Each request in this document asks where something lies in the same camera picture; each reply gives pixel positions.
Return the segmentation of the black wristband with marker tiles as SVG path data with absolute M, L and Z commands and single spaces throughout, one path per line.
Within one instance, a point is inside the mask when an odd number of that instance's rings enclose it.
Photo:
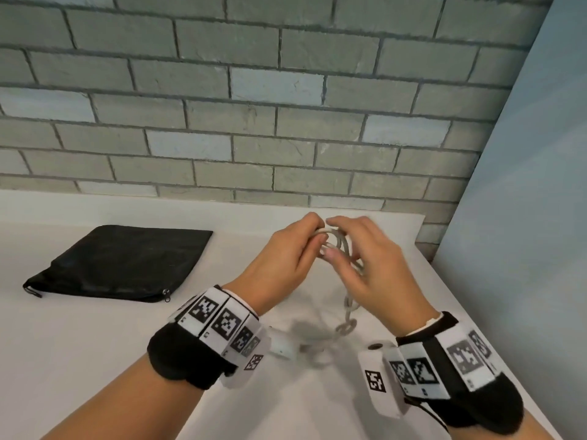
M 427 404 L 447 427 L 480 427 L 502 436 L 519 431 L 522 396 L 471 327 L 444 311 L 396 342 L 388 360 L 405 400 Z
M 193 296 L 149 341 L 155 372 L 200 390 L 218 380 L 227 389 L 243 387 L 271 347 L 268 329 L 242 298 L 218 285 Z

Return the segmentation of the person's left hand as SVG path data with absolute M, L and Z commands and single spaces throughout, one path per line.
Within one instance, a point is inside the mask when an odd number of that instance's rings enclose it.
M 257 315 L 264 315 L 306 279 L 307 275 L 295 274 L 299 257 L 309 238 L 324 227 L 322 218 L 310 212 L 275 232 L 243 273 L 222 288 L 243 299 Z

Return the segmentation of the black zipper pouch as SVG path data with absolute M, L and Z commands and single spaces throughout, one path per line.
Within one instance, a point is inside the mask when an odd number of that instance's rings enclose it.
M 202 257 L 212 230 L 103 225 L 29 278 L 23 289 L 42 298 L 78 297 L 168 302 Z

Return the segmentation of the person's left forearm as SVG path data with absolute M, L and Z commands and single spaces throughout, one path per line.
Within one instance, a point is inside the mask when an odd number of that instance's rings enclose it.
M 203 394 L 144 354 L 40 440 L 176 440 Z

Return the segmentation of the person's right hand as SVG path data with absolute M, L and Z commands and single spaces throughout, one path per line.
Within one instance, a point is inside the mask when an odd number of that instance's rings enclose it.
M 354 270 L 335 270 L 345 288 L 395 337 L 404 337 L 441 317 L 423 295 L 401 247 L 367 216 L 327 219 L 352 243 Z

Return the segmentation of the person's right forearm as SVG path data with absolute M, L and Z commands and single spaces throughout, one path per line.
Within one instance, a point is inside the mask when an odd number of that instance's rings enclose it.
M 557 440 L 526 409 L 518 430 L 511 435 L 489 433 L 487 440 Z

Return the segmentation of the white charger adapter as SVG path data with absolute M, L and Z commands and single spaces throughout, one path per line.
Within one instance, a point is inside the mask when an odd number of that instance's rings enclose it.
M 297 360 L 301 342 L 293 334 L 269 326 L 268 335 L 271 338 L 270 353 L 289 361 Z

